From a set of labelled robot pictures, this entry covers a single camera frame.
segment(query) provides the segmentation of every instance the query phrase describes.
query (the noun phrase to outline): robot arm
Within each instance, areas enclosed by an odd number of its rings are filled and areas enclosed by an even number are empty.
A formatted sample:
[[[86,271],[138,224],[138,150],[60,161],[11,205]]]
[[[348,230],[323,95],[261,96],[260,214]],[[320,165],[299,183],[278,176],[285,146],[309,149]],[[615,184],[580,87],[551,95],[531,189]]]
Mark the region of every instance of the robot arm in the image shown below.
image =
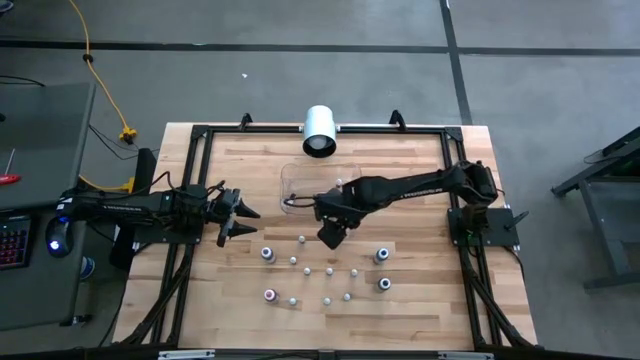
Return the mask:
[[[149,195],[120,195],[98,191],[62,194],[57,206],[58,221],[106,218],[121,225],[134,226],[139,242],[197,243],[206,223],[220,225],[217,244],[227,238],[257,231],[239,224],[233,215],[259,218],[240,198],[239,189],[187,185]],[[212,200],[214,191],[219,194]]]
[[[360,226],[367,214],[394,201],[444,192],[466,202],[463,223],[470,230],[486,226],[486,209],[498,197],[491,170],[480,162],[461,161],[445,170],[397,179],[364,176],[345,184],[342,190],[334,188],[313,197],[316,220],[323,223],[318,238],[335,249],[346,230]]]

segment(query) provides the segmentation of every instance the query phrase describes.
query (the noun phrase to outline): small bottle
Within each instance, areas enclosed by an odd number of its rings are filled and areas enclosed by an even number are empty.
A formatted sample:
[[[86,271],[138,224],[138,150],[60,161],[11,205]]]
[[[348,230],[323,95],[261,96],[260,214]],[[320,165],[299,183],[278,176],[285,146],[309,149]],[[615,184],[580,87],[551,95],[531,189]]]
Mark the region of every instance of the small bottle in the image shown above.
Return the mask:
[[[382,264],[383,261],[387,260],[388,258],[389,258],[389,249],[380,248],[378,251],[376,251],[376,254],[373,256],[373,262],[380,265]]]
[[[278,299],[280,298],[280,296],[278,296],[278,293],[273,290],[273,289],[267,289],[264,291],[264,299],[268,302],[268,303],[277,303]]]
[[[269,264],[273,264],[276,262],[276,254],[271,250],[271,248],[262,248],[260,252],[260,256]]]
[[[382,278],[378,280],[377,286],[379,291],[387,291],[391,288],[391,280],[388,278]]]

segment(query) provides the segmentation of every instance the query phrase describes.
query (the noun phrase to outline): yellow plug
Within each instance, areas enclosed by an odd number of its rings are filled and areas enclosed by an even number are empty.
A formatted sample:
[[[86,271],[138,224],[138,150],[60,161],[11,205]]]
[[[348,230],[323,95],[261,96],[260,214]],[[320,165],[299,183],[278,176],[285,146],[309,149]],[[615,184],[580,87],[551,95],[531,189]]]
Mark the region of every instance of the yellow plug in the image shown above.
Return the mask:
[[[127,181],[126,183],[122,184],[122,190],[124,190],[127,193],[131,194],[133,192],[133,182],[135,180],[136,180],[135,177],[130,177],[129,181]]]
[[[125,126],[124,129],[122,129],[122,133],[120,133],[120,141],[124,141],[131,145],[133,144],[133,138],[136,137],[136,135],[138,135],[136,129]]]

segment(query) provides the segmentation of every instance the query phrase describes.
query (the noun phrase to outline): wooden table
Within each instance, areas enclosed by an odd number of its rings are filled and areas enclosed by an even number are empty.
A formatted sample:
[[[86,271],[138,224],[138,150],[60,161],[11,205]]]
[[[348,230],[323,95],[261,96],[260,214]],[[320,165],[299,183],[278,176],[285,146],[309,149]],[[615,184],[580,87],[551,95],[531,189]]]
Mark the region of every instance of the wooden table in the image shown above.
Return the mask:
[[[190,123],[169,123],[156,176],[171,172],[181,181],[191,132]],[[493,169],[500,186],[489,130],[463,127],[467,157]],[[315,237],[320,224],[312,216],[291,216],[280,208],[280,173],[284,165],[358,164],[362,175],[399,177],[442,168],[442,150],[433,135],[339,135],[338,150],[327,159],[302,151],[300,134],[217,134],[207,185],[225,179],[240,188],[245,203],[261,219],[240,219],[257,233],[239,236],[218,248],[218,227],[205,228],[197,246],[187,294],[180,347],[336,350],[468,350],[471,332],[460,261],[451,245],[445,216],[446,194],[399,201],[371,214],[335,251]],[[193,171],[198,174],[200,146]],[[153,190],[166,190],[164,182]],[[499,198],[494,206],[502,206]],[[301,245],[299,235],[307,238]],[[266,264],[260,249],[274,249],[277,261]],[[391,251],[383,265],[372,255]],[[114,341],[126,337],[156,300],[168,246],[152,245],[133,261]],[[518,263],[502,248],[487,248],[497,303],[523,336],[535,342],[527,294]],[[289,263],[296,256],[296,265]],[[303,269],[312,274],[305,276]],[[325,269],[332,267],[333,276]],[[359,275],[350,277],[356,268]],[[375,282],[392,281],[380,294]],[[281,301],[268,304],[267,288]],[[344,293],[352,300],[342,300]],[[290,306],[288,299],[298,299]],[[330,306],[322,303],[330,297]],[[483,334],[490,339],[484,306],[478,307]],[[168,333],[173,304],[165,319]]]

